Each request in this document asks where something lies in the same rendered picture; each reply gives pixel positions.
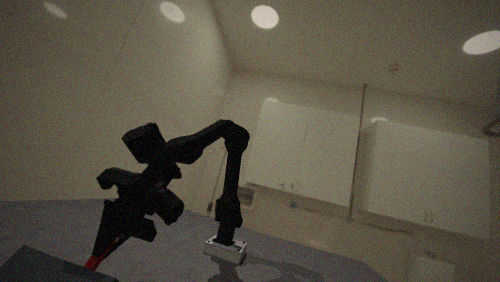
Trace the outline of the red peg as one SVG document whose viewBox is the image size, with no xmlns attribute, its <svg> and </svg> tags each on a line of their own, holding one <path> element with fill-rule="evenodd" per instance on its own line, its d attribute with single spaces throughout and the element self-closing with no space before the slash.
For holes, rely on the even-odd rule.
<svg viewBox="0 0 500 282">
<path fill-rule="evenodd" d="M 114 242 L 116 242 L 116 243 L 118 242 L 118 240 L 119 240 L 118 237 L 119 237 L 119 235 L 117 236 L 117 238 L 115 239 Z M 102 259 L 104 259 L 104 257 L 106 256 L 106 253 L 112 248 L 112 245 L 114 244 L 114 242 L 111 243 L 109 248 L 107 250 L 105 250 L 105 252 L 100 257 L 96 257 L 96 256 L 91 255 L 91 258 L 89 260 L 87 260 L 87 263 L 84 265 L 84 267 L 95 271 L 97 266 L 100 265 Z"/>
</svg>

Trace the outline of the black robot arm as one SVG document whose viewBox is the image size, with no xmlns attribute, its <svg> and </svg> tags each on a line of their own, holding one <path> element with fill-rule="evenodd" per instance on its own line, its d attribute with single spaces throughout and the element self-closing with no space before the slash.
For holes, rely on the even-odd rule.
<svg viewBox="0 0 500 282">
<path fill-rule="evenodd" d="M 222 196 L 216 200 L 215 221 L 220 222 L 217 237 L 212 241 L 230 246 L 235 243 L 235 228 L 243 222 L 240 201 L 237 197 L 242 153 L 248 146 L 250 135 L 246 129 L 231 120 L 216 123 L 187 136 L 165 142 L 156 123 L 131 129 L 122 136 L 122 141 L 139 164 L 149 165 L 150 170 L 165 178 L 154 185 L 145 197 L 153 200 L 153 210 L 167 225 L 177 222 L 184 210 L 184 202 L 164 185 L 172 179 L 182 179 L 177 163 L 190 165 L 203 153 L 203 149 L 218 140 L 225 139 L 228 151 L 224 188 Z"/>
</svg>

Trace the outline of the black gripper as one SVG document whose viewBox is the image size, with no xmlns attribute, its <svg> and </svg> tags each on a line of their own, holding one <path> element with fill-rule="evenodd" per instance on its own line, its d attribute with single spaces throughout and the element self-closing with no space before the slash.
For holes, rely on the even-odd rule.
<svg viewBox="0 0 500 282">
<path fill-rule="evenodd" d="M 93 256 L 100 257 L 109 248 L 119 235 L 118 242 L 114 242 L 107 256 L 121 246 L 129 237 L 153 242 L 157 233 L 153 220 L 145 215 L 153 215 L 153 200 L 145 194 L 160 180 L 165 178 L 150 170 L 135 173 L 117 167 L 105 169 L 96 178 L 102 189 L 117 187 L 119 198 L 115 201 L 105 200 L 98 235 L 94 243 Z"/>
</svg>

